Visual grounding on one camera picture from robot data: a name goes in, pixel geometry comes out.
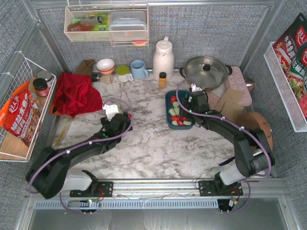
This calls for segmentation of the red coffee capsule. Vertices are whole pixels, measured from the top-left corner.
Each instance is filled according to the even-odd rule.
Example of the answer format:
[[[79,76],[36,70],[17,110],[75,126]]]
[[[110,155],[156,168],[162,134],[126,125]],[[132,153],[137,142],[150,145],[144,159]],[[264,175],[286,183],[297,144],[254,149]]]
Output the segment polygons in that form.
[[[170,103],[173,104],[174,102],[177,101],[177,97],[176,96],[171,96],[171,100],[170,100]]]

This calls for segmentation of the teal storage basket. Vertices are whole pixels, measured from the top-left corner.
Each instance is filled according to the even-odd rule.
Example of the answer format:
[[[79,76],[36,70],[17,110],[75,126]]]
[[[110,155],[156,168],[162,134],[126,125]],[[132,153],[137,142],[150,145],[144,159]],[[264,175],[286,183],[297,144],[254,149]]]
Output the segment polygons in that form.
[[[170,103],[171,96],[176,96],[176,90],[172,90],[165,95],[165,112],[166,112],[166,122],[170,129],[172,130],[188,130],[194,126],[194,121],[183,115],[183,110],[178,103],[178,100],[173,104]],[[178,126],[172,125],[172,121],[177,121]]]

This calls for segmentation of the brown cardboard sheet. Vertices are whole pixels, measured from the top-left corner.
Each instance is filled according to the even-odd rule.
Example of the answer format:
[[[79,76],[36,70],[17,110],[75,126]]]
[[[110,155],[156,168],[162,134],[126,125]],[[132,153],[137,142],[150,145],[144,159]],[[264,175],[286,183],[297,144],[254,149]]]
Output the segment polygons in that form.
[[[221,114],[228,120],[235,122],[240,114],[242,114],[243,109],[243,106],[231,102],[226,102],[221,111]]]
[[[215,108],[221,111],[226,102],[238,104],[243,96],[244,96],[243,92],[238,91],[236,89],[228,88],[226,92],[223,94],[222,98],[217,103],[217,105],[215,106]]]

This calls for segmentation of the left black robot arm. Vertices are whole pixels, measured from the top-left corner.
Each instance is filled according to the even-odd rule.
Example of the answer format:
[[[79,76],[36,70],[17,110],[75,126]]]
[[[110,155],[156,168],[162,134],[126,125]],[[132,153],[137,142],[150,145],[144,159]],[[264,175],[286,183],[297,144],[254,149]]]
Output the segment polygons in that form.
[[[61,149],[44,148],[26,175],[28,191],[31,193],[31,188],[34,188],[44,198],[53,198],[62,190],[72,166],[110,151],[121,142],[124,134],[132,130],[131,119],[126,112],[115,114],[110,121],[102,118],[101,124],[101,129],[83,142]]]

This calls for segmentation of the green lidded cup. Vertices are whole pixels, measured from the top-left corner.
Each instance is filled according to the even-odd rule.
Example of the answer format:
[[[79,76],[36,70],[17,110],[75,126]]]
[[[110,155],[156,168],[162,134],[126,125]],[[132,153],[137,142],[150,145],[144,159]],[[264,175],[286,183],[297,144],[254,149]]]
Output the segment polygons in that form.
[[[130,73],[130,69],[126,65],[120,65],[116,68],[116,75],[118,80],[122,83],[133,81],[133,76]]]

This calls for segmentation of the white thermos jug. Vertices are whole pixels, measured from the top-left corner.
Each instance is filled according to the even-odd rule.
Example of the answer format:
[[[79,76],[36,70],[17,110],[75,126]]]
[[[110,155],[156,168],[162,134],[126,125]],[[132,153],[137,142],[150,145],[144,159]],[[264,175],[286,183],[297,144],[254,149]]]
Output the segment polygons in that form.
[[[166,79],[170,80],[174,74],[174,54],[173,46],[169,37],[165,36],[163,40],[156,43],[153,56],[153,77],[159,81],[159,74],[166,73]]]

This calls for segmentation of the red cloth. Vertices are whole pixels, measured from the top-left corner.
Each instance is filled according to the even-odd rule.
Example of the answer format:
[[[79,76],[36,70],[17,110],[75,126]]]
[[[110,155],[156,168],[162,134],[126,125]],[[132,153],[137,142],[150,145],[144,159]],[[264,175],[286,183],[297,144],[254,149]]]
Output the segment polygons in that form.
[[[57,115],[76,115],[102,110],[103,101],[97,89],[92,86],[91,77],[63,72],[57,83],[51,112]]]

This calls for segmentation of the blue mug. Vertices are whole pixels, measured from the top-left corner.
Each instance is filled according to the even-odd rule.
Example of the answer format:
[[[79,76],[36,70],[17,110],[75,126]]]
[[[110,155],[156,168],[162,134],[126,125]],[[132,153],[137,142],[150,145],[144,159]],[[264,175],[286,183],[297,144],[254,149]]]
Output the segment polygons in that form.
[[[134,60],[130,64],[131,73],[135,80],[146,79],[149,73],[145,67],[145,62],[142,60]]]

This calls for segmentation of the white orange striped bowl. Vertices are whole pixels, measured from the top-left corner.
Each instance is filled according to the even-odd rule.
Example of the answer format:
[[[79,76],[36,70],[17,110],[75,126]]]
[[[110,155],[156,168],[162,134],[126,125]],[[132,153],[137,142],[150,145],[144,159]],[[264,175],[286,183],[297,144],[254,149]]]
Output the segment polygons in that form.
[[[96,67],[101,74],[111,74],[115,69],[115,62],[112,59],[105,58],[98,61]]]

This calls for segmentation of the brown paper bag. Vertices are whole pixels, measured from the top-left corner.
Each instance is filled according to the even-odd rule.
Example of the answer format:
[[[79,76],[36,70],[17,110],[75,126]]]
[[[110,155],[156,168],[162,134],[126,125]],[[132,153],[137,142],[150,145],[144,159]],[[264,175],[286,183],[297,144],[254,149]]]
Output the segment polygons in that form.
[[[96,61],[94,59],[82,60],[77,69],[75,70],[74,74],[91,76],[95,64]]]

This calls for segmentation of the dark lid jar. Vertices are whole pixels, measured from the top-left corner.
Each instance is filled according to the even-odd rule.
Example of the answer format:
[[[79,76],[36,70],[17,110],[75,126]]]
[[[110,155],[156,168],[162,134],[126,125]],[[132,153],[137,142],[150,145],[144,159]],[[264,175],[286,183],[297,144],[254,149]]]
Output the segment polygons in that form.
[[[34,79],[33,86],[38,96],[47,97],[49,95],[49,87],[45,79]]]

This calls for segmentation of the clear plastic container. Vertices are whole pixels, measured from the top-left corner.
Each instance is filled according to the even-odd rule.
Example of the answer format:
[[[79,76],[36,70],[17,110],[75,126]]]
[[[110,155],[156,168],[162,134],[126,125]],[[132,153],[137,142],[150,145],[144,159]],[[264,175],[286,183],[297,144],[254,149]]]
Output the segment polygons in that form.
[[[147,38],[147,23],[143,11],[111,12],[108,27],[113,40],[129,41]]]

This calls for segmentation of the red snack bag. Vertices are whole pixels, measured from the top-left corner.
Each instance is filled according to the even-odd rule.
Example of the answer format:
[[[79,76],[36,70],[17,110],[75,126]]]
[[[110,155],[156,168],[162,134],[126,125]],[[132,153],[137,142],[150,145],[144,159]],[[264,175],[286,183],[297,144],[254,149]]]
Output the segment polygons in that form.
[[[37,128],[40,111],[34,107],[29,91],[30,81],[19,86],[0,111],[0,126],[30,146]]]

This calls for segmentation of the red seasoning packet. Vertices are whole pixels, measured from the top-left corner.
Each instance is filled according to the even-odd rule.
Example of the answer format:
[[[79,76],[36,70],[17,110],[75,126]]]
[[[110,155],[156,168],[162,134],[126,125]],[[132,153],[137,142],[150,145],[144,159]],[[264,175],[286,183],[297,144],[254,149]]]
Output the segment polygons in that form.
[[[274,52],[304,117],[307,116],[307,20],[299,13],[273,44]]]

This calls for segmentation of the cream wall storage box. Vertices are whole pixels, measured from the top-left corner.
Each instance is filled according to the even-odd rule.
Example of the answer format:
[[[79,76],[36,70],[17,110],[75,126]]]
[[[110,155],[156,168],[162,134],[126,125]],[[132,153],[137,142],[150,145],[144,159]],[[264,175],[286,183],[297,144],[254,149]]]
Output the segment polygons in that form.
[[[140,46],[149,40],[148,5],[67,6],[64,34],[72,42],[109,41],[114,46]]]

